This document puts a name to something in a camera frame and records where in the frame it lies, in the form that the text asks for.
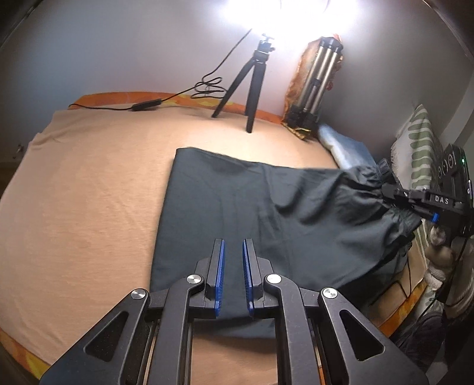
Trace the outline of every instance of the beige bed sheet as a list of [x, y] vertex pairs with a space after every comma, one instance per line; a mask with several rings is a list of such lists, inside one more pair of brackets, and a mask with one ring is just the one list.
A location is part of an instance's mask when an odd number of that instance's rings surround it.
[[[317, 142], [200, 108], [68, 110], [30, 143], [0, 201], [0, 328], [52, 364], [134, 288], [148, 288], [177, 148], [336, 168]], [[197, 337], [194, 384], [276, 382], [272, 341]]]

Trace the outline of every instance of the folded cloth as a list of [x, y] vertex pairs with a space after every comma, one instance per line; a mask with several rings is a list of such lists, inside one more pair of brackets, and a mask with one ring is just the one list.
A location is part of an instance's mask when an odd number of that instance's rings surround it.
[[160, 218], [151, 290], [194, 271], [210, 256], [214, 238], [223, 238], [221, 315], [202, 327], [271, 337], [270, 322], [250, 323], [246, 309], [242, 241], [252, 238], [276, 273], [310, 290], [338, 288], [363, 304], [391, 281], [384, 265], [397, 260], [401, 248], [404, 255], [419, 224], [418, 216], [382, 200], [381, 184], [377, 167], [291, 169], [180, 148]]
[[376, 167], [376, 163], [364, 143], [339, 134], [327, 124], [318, 127], [319, 142], [336, 161], [339, 168], [347, 169], [360, 165]]

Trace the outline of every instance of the blue gripper pad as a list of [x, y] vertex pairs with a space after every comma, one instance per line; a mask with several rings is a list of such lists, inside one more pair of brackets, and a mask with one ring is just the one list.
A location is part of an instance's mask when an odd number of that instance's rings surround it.
[[222, 240], [220, 244], [220, 253], [219, 253], [219, 264], [217, 267], [216, 274], [216, 300], [214, 302], [214, 311], [216, 317], [219, 316], [220, 306], [222, 304], [222, 289], [224, 286], [224, 263], [226, 261], [226, 252], [225, 252], [226, 243]]
[[247, 243], [242, 244], [242, 260], [244, 263], [245, 295], [247, 297], [247, 309], [250, 317], [254, 316], [254, 292], [252, 290], [252, 274], [250, 272], [250, 261], [248, 259]]

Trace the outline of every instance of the metal screw cap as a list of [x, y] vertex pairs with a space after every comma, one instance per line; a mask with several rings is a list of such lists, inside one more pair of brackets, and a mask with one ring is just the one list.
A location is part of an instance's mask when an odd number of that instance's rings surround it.
[[279, 284], [282, 281], [282, 278], [278, 274], [270, 274], [267, 277], [267, 281], [271, 284]]
[[333, 289], [332, 287], [327, 287], [323, 290], [323, 296], [329, 299], [333, 299], [337, 297], [337, 290]]
[[200, 275], [191, 274], [191, 275], [188, 275], [186, 280], [188, 281], [189, 284], [198, 284], [199, 282], [201, 282], [202, 278]]
[[134, 300], [141, 300], [145, 296], [146, 296], [146, 291], [143, 289], [135, 289], [134, 291], [132, 291], [132, 298]]

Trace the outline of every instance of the blue towel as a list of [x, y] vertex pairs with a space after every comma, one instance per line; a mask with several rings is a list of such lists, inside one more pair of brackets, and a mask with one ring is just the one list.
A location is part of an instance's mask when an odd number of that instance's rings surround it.
[[318, 137], [324, 148], [331, 152], [339, 168], [346, 170], [361, 165], [377, 167], [364, 143], [339, 134], [327, 124], [320, 124]]

